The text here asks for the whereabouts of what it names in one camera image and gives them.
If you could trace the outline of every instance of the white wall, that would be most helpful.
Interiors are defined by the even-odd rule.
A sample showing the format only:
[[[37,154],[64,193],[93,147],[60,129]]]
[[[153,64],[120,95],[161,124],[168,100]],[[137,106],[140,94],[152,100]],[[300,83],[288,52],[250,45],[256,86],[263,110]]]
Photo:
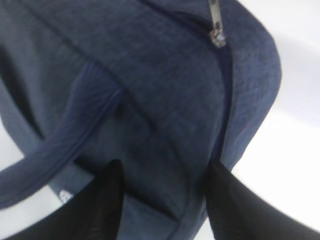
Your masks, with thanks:
[[[274,35],[283,66],[278,99],[233,173],[293,218],[320,230],[320,1],[242,0]],[[0,169],[22,155],[0,127]],[[60,206],[48,188],[0,212],[0,239]],[[208,222],[197,240],[210,240]]]

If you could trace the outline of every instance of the small logo tag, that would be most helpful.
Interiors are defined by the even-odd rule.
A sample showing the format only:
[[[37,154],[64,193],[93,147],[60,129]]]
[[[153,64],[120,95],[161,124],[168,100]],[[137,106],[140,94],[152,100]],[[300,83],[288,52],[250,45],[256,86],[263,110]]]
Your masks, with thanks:
[[[66,204],[70,199],[73,198],[74,195],[72,195],[70,192],[66,191],[66,190],[62,190],[59,194],[59,197],[61,199],[61,202],[63,204]]]

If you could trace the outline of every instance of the bag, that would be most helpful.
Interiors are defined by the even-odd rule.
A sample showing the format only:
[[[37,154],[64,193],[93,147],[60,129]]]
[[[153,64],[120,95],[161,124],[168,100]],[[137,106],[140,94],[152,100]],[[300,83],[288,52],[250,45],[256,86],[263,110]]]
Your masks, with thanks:
[[[26,156],[0,173],[0,208],[46,184],[66,202],[75,195],[11,239],[186,240],[207,211],[217,240],[266,239],[268,216],[290,222],[274,232],[289,239],[297,223],[243,207],[252,193],[230,174],[278,93],[279,56],[234,0],[221,3],[226,44],[218,10],[0,2],[0,114]],[[296,239],[318,239],[298,226]]]

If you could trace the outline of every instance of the zipper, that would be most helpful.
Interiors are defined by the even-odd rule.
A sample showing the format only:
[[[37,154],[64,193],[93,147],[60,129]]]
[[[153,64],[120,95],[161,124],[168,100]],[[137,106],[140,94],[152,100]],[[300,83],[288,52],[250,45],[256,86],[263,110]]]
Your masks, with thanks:
[[[212,21],[187,12],[169,11],[149,0],[138,1],[172,20],[177,25],[187,29],[194,37],[205,44],[213,54],[215,54],[224,87],[224,110],[221,128],[217,136],[216,144],[212,149],[210,161],[212,163],[220,161],[231,114],[233,96],[233,58],[230,45],[227,42],[223,29],[219,0],[208,0]]]
[[[217,48],[222,48],[226,45],[226,36],[222,24],[221,9],[219,0],[208,0],[211,12],[213,29],[209,33],[211,41]]]

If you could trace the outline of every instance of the metal zipper pull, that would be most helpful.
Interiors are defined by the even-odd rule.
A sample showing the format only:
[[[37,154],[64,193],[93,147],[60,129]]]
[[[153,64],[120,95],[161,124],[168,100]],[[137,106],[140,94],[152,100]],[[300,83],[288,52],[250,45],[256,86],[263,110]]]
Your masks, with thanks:
[[[213,23],[213,30],[209,33],[210,38],[217,48],[226,45],[226,36],[222,25],[219,0],[208,0]]]

